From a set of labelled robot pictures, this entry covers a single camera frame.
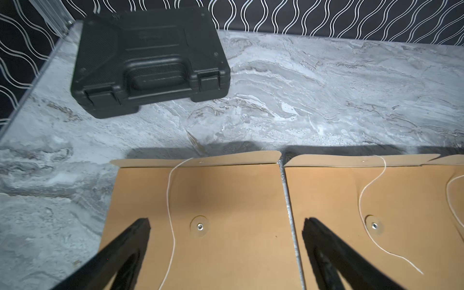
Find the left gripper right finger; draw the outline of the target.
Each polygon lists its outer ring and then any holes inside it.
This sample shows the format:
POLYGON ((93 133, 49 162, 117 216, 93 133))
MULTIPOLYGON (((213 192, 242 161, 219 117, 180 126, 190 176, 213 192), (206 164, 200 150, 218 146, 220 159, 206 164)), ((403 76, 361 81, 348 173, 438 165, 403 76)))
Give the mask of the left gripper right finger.
POLYGON ((354 290, 402 289, 318 219, 305 219, 302 237, 320 290, 343 290, 342 277, 354 290))

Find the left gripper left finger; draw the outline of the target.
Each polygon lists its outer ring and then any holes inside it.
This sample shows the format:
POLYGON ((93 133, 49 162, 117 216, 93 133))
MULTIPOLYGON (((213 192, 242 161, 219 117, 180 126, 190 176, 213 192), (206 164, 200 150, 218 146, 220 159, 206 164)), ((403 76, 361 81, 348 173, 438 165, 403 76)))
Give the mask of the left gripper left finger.
POLYGON ((146 254, 151 226, 140 218, 84 266, 54 287, 56 290, 132 290, 146 254))

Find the brown file bag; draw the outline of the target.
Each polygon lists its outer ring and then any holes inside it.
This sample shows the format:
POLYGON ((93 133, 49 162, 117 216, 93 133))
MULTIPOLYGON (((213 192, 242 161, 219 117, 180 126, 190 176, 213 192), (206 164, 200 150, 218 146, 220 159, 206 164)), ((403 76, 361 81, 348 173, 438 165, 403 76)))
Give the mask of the brown file bag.
POLYGON ((428 161, 431 178, 438 183, 447 215, 461 240, 464 240, 464 156, 449 155, 428 161))
POLYGON ((300 155, 285 165, 296 230, 317 218, 408 290, 461 290, 464 240, 425 163, 437 153, 300 155))
POLYGON ((280 157, 115 160, 101 246, 147 218, 138 290, 298 290, 280 157))

